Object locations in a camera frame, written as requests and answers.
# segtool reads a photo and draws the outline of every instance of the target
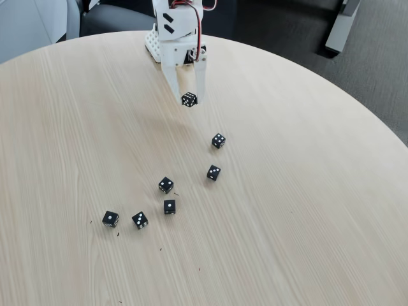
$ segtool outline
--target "wooden table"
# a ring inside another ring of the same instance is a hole
[[[405,145],[320,76],[217,38],[205,104],[179,106],[143,35],[0,66],[0,304],[406,306]]]

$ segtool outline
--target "gray floor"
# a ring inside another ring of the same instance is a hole
[[[408,0],[361,0],[343,53],[322,46],[339,0],[246,0],[235,39],[283,56],[333,82],[408,145]]]

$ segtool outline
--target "light wood grain surface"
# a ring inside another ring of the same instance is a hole
[[[143,35],[0,65],[1,305],[408,305],[405,145],[321,77],[217,38],[205,104],[181,107]]]

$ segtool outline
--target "red wire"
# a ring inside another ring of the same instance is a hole
[[[201,51],[201,20],[200,20],[200,15],[198,14],[198,10],[189,2],[189,0],[180,0],[180,1],[173,1],[171,4],[171,7],[174,8],[176,4],[186,4],[191,6],[194,11],[196,12],[197,16],[197,24],[198,24],[198,39],[197,39],[197,56],[195,61],[198,61],[198,58],[200,56],[200,51]]]
[[[212,8],[209,7],[209,6],[203,6],[203,9],[204,9],[205,11],[212,11],[214,8],[217,7],[217,2],[218,2],[218,0],[215,0],[215,1],[214,1],[214,6],[213,6]]]

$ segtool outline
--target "white robot bracket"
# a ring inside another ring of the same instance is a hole
[[[203,16],[201,0],[191,4],[197,9],[200,19]],[[190,6],[170,8],[168,0],[153,0],[157,25],[153,25],[145,37],[145,46],[156,62],[161,63],[162,71],[178,103],[182,104],[176,68],[194,64],[196,75],[197,103],[202,103],[205,95],[205,71],[207,68],[207,48],[201,41],[197,50],[198,21],[196,12]]]

